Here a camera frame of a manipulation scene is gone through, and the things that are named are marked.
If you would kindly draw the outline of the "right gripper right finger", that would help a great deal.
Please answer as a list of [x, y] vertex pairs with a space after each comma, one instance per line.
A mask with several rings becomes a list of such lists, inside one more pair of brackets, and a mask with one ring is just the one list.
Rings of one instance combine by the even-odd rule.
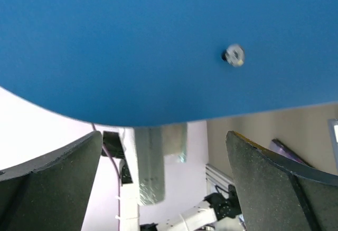
[[337, 230], [337, 176], [229, 131], [226, 147], [248, 230]]

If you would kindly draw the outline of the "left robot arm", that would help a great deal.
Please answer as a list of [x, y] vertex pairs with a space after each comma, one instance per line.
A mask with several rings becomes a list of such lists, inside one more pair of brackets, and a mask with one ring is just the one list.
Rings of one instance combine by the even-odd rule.
[[102, 155], [115, 165], [118, 176], [118, 230], [245, 230], [237, 192], [229, 185], [216, 191], [175, 218], [162, 223], [140, 224], [140, 206], [155, 205], [165, 199], [164, 149], [184, 148], [187, 126], [124, 128], [103, 133]]

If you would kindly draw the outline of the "pale green Gatsby book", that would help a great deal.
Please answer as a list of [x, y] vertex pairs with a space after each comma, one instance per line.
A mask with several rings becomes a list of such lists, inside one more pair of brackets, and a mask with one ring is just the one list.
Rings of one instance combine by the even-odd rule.
[[134, 129], [138, 164], [139, 204], [155, 205], [165, 199], [165, 157], [186, 162], [187, 124]]

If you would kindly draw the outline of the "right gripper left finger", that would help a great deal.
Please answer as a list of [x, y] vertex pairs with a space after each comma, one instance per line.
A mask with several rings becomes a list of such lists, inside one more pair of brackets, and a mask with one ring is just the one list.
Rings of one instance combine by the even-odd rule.
[[1, 230], [81, 230], [101, 147], [93, 131], [1, 170]]

